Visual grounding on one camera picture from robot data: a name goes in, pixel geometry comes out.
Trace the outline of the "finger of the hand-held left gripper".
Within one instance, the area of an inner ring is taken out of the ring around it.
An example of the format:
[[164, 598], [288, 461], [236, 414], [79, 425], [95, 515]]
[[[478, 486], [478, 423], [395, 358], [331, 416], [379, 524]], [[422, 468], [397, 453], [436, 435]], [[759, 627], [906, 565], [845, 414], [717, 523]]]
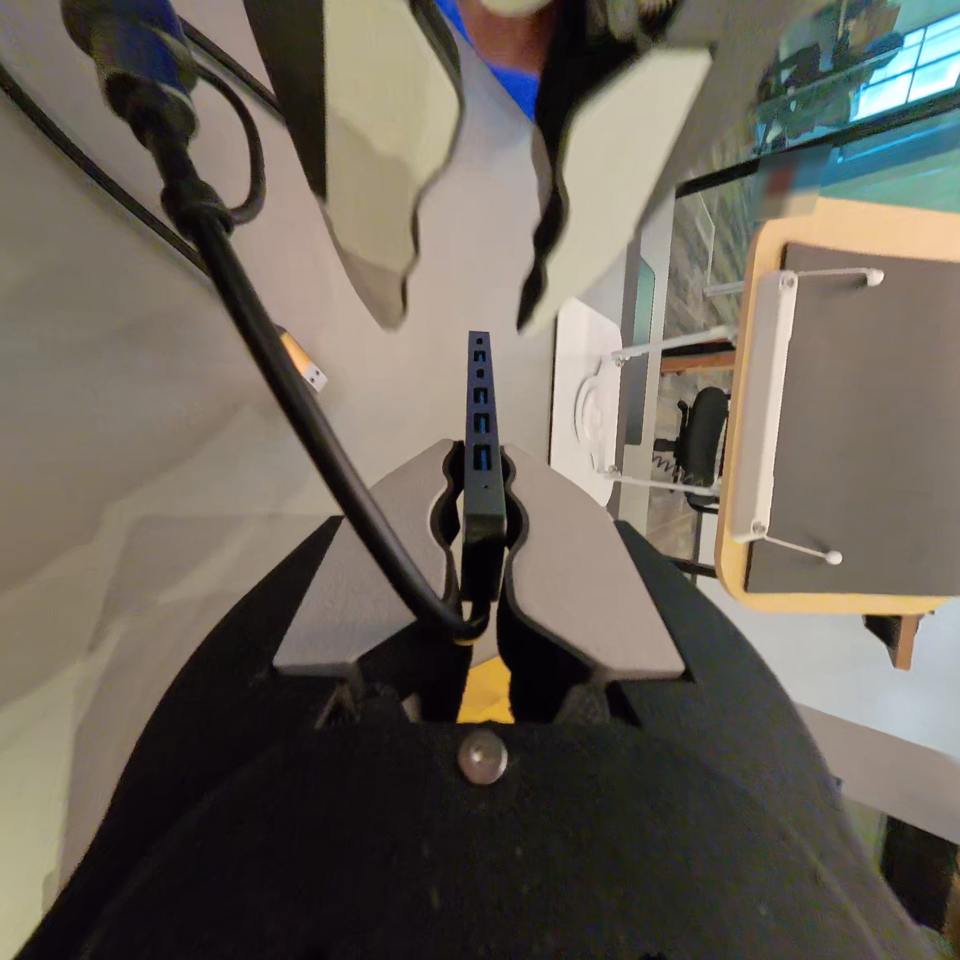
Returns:
[[516, 328], [533, 334], [628, 246], [713, 66], [709, 47], [655, 46], [565, 110], [558, 142], [534, 137], [541, 218]]
[[435, 2], [246, 1], [306, 181], [371, 317], [398, 330], [419, 208], [460, 130], [460, 57]]

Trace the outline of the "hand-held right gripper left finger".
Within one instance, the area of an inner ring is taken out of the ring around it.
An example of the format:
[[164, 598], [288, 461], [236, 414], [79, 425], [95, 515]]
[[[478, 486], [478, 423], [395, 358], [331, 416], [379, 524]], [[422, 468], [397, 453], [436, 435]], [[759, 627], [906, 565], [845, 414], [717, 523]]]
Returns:
[[[442, 507], [452, 492], [446, 471], [457, 452], [453, 439], [436, 441], [379, 480], [371, 495], [424, 575], [445, 601], [459, 592], [451, 544], [442, 531]], [[415, 624], [353, 526], [334, 534], [283, 636], [277, 671], [347, 671], [381, 642]]]

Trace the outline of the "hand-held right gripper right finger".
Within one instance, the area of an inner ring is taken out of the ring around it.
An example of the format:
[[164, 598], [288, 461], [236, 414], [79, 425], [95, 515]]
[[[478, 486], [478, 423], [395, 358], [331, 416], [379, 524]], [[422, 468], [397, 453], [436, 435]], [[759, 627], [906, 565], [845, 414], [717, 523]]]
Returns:
[[604, 680], [680, 678], [686, 665], [605, 507], [518, 446], [502, 451], [521, 516], [508, 577], [519, 614]]

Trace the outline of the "yellow plastic bin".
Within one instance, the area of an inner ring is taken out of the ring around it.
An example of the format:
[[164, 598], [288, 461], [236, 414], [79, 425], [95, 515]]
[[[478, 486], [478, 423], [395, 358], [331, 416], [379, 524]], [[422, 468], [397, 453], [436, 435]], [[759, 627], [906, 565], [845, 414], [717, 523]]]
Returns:
[[514, 724], [510, 684], [511, 672], [499, 655], [471, 666], [466, 675], [457, 723]]

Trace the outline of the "dark grey usb hub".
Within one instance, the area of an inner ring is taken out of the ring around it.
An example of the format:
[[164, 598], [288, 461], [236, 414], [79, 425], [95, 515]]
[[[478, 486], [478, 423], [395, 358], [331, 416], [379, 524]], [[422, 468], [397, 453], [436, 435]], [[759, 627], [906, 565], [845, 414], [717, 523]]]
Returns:
[[498, 435], [490, 334], [468, 333], [462, 480], [462, 598], [498, 599], [507, 544], [508, 510]]

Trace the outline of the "blue cloth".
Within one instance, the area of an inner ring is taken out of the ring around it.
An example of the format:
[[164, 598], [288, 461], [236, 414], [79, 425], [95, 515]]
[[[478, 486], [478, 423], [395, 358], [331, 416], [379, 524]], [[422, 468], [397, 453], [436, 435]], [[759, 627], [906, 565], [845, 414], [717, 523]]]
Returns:
[[[436, 4], [473, 52], [479, 55], [478, 49], [469, 37], [457, 3], [455, 1], [436, 1]], [[519, 70], [492, 65], [485, 59], [481, 59], [481, 62], [486, 66], [493, 78], [495, 78], [499, 87], [510, 98], [510, 101], [520, 109], [528, 121], [533, 123], [535, 121], [536, 99], [539, 90], [539, 80], [537, 77]]]

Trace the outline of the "black office chair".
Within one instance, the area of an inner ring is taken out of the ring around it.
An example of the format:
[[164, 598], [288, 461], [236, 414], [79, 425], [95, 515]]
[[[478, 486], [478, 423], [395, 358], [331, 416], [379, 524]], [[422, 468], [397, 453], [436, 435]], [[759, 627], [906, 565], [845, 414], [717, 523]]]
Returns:
[[674, 448], [674, 481], [713, 489], [722, 478], [730, 395], [706, 387], [692, 404], [678, 402], [680, 426]]

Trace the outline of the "white stand base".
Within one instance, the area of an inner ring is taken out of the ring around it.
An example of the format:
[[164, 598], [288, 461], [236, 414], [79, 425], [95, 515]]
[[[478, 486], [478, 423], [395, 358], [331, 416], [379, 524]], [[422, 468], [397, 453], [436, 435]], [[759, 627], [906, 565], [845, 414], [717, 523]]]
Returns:
[[738, 330], [722, 324], [696, 333], [625, 346], [619, 327], [578, 299], [559, 312], [551, 406], [550, 466], [601, 506], [617, 484], [685, 495], [717, 496], [718, 479], [697, 480], [691, 467], [678, 468], [675, 481], [626, 476], [616, 466], [620, 389], [624, 371], [647, 361], [658, 379], [670, 362], [678, 371], [696, 362], [736, 360]]

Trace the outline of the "window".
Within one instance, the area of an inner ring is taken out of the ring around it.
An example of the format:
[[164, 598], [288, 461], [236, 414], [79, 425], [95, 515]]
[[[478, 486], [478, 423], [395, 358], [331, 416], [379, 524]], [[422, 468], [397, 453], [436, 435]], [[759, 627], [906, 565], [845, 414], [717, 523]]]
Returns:
[[917, 15], [901, 15], [894, 31], [902, 43], [895, 54], [879, 60], [855, 90], [851, 123], [958, 89], [958, 9], [938, 19], [928, 13], [924, 22]]

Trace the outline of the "wooden-edged black board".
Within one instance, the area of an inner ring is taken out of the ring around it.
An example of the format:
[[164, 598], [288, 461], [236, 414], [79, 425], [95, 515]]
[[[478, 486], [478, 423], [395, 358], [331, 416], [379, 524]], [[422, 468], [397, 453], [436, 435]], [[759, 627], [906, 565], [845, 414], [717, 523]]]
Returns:
[[[924, 615], [958, 597], [958, 214], [846, 199], [751, 241], [726, 427], [714, 567], [763, 613]], [[838, 566], [735, 542], [740, 392], [758, 281], [879, 268], [873, 288], [804, 280], [789, 346], [769, 533]]]

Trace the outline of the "white bracket bar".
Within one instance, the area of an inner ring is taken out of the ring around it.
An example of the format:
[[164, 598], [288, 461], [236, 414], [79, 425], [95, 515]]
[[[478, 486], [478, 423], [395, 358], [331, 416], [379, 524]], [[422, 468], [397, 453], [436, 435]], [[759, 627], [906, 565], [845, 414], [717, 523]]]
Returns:
[[818, 550], [769, 533], [775, 462], [782, 418], [786, 366], [803, 281], [849, 280], [854, 286], [882, 284], [880, 268], [774, 270], [757, 282], [752, 301], [750, 350], [743, 366], [736, 477], [729, 498], [729, 534], [738, 544], [767, 542], [822, 561], [843, 563], [837, 550]]

